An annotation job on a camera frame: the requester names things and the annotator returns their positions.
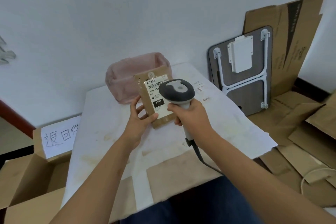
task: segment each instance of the barcode scanner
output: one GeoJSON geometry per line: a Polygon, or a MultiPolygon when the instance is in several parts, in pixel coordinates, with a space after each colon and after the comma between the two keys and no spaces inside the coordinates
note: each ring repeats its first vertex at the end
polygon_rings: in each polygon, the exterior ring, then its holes
{"type": "MultiPolygon", "coordinates": [[[[178,105],[182,107],[183,109],[188,109],[190,106],[191,100],[193,100],[195,96],[195,90],[193,86],[183,80],[183,79],[173,79],[167,82],[162,83],[159,86],[159,92],[160,94],[167,99],[169,102],[178,105]]],[[[195,153],[198,157],[198,159],[206,166],[210,167],[211,169],[219,172],[223,175],[221,171],[218,169],[208,165],[206,162],[204,162],[202,155],[200,153],[200,150],[198,146],[196,145],[193,137],[191,134],[187,131],[187,129],[183,126],[184,133],[185,133],[185,141],[187,142],[188,146],[192,146],[195,150],[195,153]]]]}

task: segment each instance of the handwritten sign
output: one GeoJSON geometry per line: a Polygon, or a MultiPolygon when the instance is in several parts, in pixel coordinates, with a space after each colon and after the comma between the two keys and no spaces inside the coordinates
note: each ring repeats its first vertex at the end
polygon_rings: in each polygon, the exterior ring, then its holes
{"type": "Polygon", "coordinates": [[[46,158],[72,150],[81,116],[41,128],[43,150],[46,158]]]}

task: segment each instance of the white table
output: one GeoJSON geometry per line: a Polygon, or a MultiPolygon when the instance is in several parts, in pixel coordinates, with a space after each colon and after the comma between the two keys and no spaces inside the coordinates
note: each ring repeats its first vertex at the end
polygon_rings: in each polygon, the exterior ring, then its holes
{"type": "MultiPolygon", "coordinates": [[[[172,67],[172,71],[173,78],[182,78],[194,85],[195,98],[203,102],[216,132],[249,158],[259,157],[276,146],[268,133],[248,120],[227,96],[192,65],[178,64],[172,67]]],[[[129,114],[129,105],[118,104],[106,86],[87,92],[62,206],[120,137],[129,114]]],[[[186,146],[184,137],[183,128],[173,122],[155,130],[151,127],[146,130],[141,144],[132,152],[122,176],[122,180],[132,176],[136,211],[155,203],[146,170],[189,151],[191,148],[186,146]]],[[[183,168],[183,164],[174,168],[183,168]]]]}

